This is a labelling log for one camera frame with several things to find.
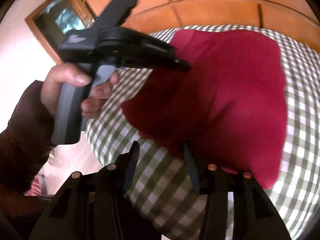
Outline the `left forearm dark sleeve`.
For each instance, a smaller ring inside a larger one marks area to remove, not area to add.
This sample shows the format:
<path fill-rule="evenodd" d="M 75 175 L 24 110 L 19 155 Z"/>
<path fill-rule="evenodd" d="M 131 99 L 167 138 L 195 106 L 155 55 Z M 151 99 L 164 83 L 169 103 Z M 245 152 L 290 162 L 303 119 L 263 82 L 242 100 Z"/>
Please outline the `left forearm dark sleeve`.
<path fill-rule="evenodd" d="M 1 239 L 28 239 L 51 200 L 26 194 L 55 147 L 54 119 L 40 100 L 42 85 L 34 81 L 24 91 L 1 133 Z"/>

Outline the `person's left hand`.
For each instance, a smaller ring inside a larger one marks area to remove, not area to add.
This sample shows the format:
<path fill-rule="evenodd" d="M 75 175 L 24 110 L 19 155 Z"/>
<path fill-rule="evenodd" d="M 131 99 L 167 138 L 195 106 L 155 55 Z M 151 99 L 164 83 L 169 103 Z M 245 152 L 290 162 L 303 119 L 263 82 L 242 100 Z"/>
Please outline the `person's left hand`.
<path fill-rule="evenodd" d="M 119 79 L 119 73 L 115 71 L 107 82 L 93 88 L 91 97 L 81 103 L 81 114 L 84 118 L 94 119 L 100 114 L 103 105 L 112 94 L 113 86 L 119 82 Z M 91 78 L 70 63 L 56 65 L 50 70 L 43 83 L 40 98 L 44 107 L 53 117 L 56 115 L 60 90 L 64 83 L 74 87 L 84 87 L 91 83 Z"/>

